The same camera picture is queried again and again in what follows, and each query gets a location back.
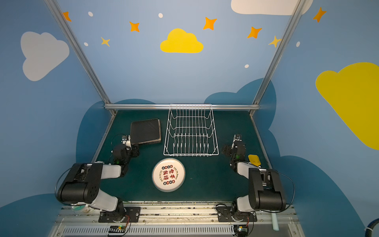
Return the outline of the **round clear lidded container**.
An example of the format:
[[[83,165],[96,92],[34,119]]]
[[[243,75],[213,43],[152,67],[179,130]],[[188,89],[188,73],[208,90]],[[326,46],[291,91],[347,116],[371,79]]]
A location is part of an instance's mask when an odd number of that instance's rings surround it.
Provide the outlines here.
[[[84,205],[72,205],[71,206],[72,210],[74,213],[90,213],[93,211],[93,208],[91,208],[89,205],[84,204]]]

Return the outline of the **aluminium rail base frame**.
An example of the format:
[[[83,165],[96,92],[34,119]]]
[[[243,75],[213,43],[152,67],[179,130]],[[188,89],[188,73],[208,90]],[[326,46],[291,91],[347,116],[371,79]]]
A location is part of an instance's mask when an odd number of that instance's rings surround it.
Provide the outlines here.
[[[74,213],[62,207],[49,233],[51,237],[107,237],[110,226],[125,225],[123,237],[233,237],[234,225],[249,227],[248,237],[303,237],[293,207],[278,213],[279,231],[272,228],[271,213],[253,211],[257,222],[219,222],[216,206],[231,202],[129,201],[124,207],[140,207],[137,223],[99,223],[100,211]]]

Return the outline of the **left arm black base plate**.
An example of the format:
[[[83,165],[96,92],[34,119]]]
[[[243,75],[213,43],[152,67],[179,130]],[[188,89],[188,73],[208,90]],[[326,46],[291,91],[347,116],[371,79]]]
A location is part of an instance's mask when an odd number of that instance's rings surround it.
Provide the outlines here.
[[[140,216],[140,207],[124,207],[112,212],[100,212],[99,223],[137,223]]]

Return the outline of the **light blue toy spatula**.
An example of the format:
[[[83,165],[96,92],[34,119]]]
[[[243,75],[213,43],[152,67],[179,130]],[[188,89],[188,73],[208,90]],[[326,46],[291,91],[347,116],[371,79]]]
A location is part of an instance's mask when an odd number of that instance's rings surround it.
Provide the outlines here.
[[[274,231],[279,231],[279,224],[276,213],[271,213],[272,228]]]

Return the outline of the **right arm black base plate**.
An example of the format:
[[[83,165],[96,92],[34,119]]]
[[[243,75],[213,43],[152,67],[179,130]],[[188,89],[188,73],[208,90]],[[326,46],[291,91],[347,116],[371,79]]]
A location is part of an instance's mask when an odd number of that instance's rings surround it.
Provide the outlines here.
[[[255,212],[240,212],[231,206],[216,206],[219,222],[257,222]]]

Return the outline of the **small circuit board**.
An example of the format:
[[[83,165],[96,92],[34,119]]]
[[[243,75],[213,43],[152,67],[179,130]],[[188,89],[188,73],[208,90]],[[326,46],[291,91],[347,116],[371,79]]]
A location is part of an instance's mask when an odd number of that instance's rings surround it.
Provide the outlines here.
[[[234,237],[247,237],[249,235],[249,227],[234,225]]]
[[[110,226],[108,229],[108,237],[123,237],[126,234],[127,227],[125,225]]]

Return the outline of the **yellow toy spatula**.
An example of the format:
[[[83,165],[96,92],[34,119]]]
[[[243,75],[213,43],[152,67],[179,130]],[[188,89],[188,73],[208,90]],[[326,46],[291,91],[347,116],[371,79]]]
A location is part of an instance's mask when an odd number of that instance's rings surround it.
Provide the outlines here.
[[[249,163],[256,167],[261,167],[261,161],[258,157],[258,155],[248,155]]]

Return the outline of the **left small circuit board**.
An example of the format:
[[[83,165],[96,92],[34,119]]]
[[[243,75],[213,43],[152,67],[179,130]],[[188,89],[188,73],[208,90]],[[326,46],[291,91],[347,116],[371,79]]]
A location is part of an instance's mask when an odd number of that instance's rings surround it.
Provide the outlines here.
[[[127,227],[125,225],[110,226],[108,229],[108,237],[123,237],[126,234]]]

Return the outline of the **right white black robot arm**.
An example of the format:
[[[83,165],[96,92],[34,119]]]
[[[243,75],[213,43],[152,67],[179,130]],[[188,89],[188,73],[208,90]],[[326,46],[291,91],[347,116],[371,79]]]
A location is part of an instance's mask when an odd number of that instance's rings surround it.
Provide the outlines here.
[[[231,159],[232,170],[248,180],[248,194],[234,201],[232,213],[256,210],[276,213],[286,209],[286,197],[276,170],[247,162],[243,143],[223,146],[222,154]]]

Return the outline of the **right small circuit board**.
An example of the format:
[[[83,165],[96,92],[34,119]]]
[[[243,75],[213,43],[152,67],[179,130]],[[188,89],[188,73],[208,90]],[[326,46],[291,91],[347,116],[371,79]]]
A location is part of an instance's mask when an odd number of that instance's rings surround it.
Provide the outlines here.
[[[234,237],[247,237],[249,235],[249,227],[234,225]]]

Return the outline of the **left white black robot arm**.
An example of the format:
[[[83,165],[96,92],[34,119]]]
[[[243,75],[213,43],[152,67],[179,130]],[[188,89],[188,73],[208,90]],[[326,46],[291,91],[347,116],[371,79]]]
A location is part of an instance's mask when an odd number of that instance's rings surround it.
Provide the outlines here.
[[[121,209],[122,201],[100,189],[101,181],[124,177],[132,158],[140,155],[139,145],[119,144],[112,155],[114,162],[75,163],[67,170],[67,176],[60,187],[55,186],[54,194],[62,204],[88,205],[93,209],[114,212]]]

